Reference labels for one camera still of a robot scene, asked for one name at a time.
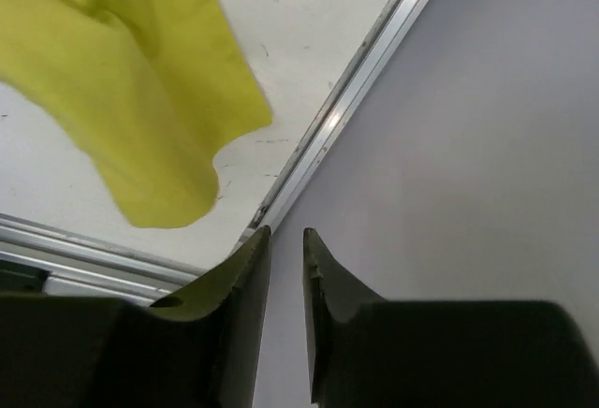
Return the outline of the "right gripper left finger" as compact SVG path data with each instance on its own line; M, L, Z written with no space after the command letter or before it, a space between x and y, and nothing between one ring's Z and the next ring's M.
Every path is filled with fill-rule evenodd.
M270 278L268 227L147 307L48 296L44 270L1 268L5 407L248 407Z

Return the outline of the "yellow-green trousers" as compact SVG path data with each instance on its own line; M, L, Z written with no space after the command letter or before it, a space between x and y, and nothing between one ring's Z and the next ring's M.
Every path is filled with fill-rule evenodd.
M83 150L126 220L213 207L213 158L272 113L218 0L1 0L1 79Z

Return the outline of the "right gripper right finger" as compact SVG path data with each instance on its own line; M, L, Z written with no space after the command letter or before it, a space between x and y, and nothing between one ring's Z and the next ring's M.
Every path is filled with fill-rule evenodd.
M389 300L303 232L311 401L320 407L594 407L598 365L543 300Z

